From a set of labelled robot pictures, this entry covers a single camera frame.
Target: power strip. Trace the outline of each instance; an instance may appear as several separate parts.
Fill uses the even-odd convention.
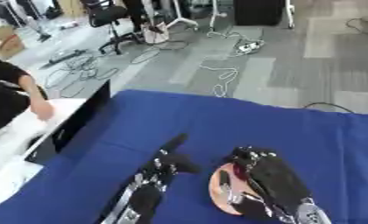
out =
[[[252,51],[258,50],[261,44],[258,42],[253,42],[250,44],[241,45],[238,47],[238,52],[242,54],[252,53]]]

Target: table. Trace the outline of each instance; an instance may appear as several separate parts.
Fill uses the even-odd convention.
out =
[[[95,223],[123,181],[182,132],[178,151],[202,173],[174,180],[153,223],[257,223],[221,213],[207,188],[222,157],[247,144],[276,150],[334,223],[368,223],[368,115],[124,91],[0,206],[0,224]]]
[[[31,112],[14,119],[11,130],[0,138],[0,203],[32,179],[109,98],[107,81],[87,100],[51,100],[55,115],[48,123],[39,121]],[[42,132],[44,134],[27,147],[30,140]]]

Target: cardboard box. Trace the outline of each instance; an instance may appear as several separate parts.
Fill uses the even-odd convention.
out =
[[[22,40],[8,25],[0,26],[0,59],[7,60],[25,49]]]
[[[81,18],[85,15],[85,9],[80,0],[58,0],[64,16],[68,18]]]

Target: person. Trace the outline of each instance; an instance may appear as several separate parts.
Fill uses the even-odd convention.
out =
[[[20,86],[27,95],[6,87],[3,81]],[[53,106],[44,99],[34,79],[24,70],[0,60],[0,129],[30,106],[39,120],[53,116]]]

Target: person's hand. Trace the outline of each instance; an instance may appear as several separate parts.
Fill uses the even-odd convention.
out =
[[[30,109],[42,121],[49,120],[54,112],[53,106],[44,99],[31,100]]]

